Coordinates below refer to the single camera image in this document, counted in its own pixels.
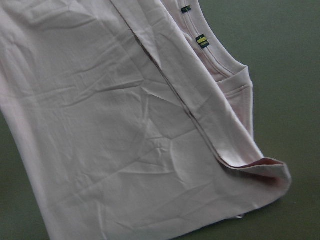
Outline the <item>pink Snoopy t-shirt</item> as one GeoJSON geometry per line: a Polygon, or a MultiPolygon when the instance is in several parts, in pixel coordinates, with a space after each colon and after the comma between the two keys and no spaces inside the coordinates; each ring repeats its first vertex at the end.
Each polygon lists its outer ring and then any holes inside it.
{"type": "Polygon", "coordinates": [[[0,109],[52,240],[170,240],[292,182],[197,0],[3,0],[0,109]]]}

